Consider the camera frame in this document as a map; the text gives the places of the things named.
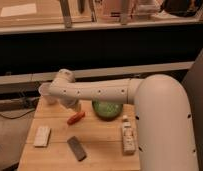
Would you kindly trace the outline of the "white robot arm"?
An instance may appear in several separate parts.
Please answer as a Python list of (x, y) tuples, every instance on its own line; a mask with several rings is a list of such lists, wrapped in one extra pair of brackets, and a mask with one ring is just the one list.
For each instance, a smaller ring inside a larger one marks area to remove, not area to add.
[(141, 171), (199, 171), (191, 107), (176, 79), (155, 74), (145, 79), (76, 82), (70, 71), (61, 69), (49, 93), (68, 105), (78, 99), (132, 104), (138, 117)]

